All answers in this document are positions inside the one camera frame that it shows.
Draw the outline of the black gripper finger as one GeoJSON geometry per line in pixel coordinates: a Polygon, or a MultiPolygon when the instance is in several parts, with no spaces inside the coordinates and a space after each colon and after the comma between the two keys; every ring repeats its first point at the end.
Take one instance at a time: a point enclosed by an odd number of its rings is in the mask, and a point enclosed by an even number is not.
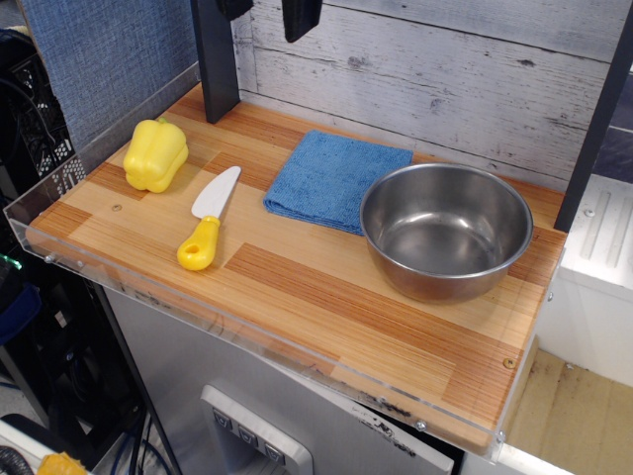
{"type": "Polygon", "coordinates": [[[220,13],[228,21],[233,21],[253,7],[252,0],[217,0],[217,6],[220,13]]]}
{"type": "Polygon", "coordinates": [[[321,0],[283,0],[285,39],[294,43],[315,28],[320,19],[321,0]]]}

